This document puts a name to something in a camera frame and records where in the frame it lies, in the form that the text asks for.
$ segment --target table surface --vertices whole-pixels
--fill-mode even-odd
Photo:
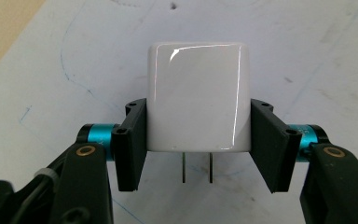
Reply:
[[[20,189],[85,123],[120,123],[145,98],[160,41],[235,41],[250,50],[251,96],[286,123],[315,123],[358,158],[358,1],[48,0],[0,60],[0,179]],[[139,190],[118,192],[116,223],[304,223],[299,194],[270,194],[248,153],[147,154]]]

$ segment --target wooden surface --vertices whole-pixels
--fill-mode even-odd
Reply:
[[[0,59],[45,0],[0,0]]]

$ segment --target black bracket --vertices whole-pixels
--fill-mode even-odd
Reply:
[[[262,101],[251,101],[250,154],[271,193],[289,190],[302,135],[276,117],[273,108]]]
[[[118,190],[138,189],[144,168],[146,149],[146,99],[126,105],[127,117],[112,131],[112,155],[115,155]]]

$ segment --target screw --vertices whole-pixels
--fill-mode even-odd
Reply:
[[[76,151],[77,156],[88,156],[89,154],[92,154],[95,151],[95,147],[92,146],[85,146],[81,147]]]
[[[90,212],[85,207],[75,207],[62,215],[61,224],[86,224],[90,220]]]
[[[341,149],[338,149],[336,147],[325,147],[324,152],[332,157],[345,157],[345,153]]]

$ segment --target blue joint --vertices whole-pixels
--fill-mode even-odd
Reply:
[[[289,127],[302,133],[300,147],[298,149],[296,161],[307,162],[310,160],[310,144],[318,143],[318,135],[306,124],[289,124]]]
[[[88,142],[103,145],[106,152],[106,160],[113,161],[113,155],[110,150],[112,144],[112,131],[115,124],[93,124],[89,129]]]

